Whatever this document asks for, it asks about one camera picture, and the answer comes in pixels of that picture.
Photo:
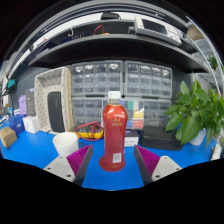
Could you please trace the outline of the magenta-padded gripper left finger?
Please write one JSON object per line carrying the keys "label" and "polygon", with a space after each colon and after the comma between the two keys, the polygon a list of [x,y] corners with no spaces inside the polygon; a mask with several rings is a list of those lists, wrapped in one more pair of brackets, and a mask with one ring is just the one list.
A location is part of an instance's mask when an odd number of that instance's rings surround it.
{"label": "magenta-padded gripper left finger", "polygon": [[58,156],[49,163],[44,170],[81,186],[85,179],[92,155],[93,146],[88,145],[73,152],[67,157]]}

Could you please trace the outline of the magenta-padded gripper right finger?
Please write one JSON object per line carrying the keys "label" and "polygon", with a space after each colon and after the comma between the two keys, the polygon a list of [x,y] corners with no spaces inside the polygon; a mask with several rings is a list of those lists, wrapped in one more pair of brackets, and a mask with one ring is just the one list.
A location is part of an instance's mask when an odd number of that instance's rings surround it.
{"label": "magenta-padded gripper right finger", "polygon": [[173,174],[181,167],[168,156],[158,156],[141,146],[134,146],[134,157],[144,185]]}

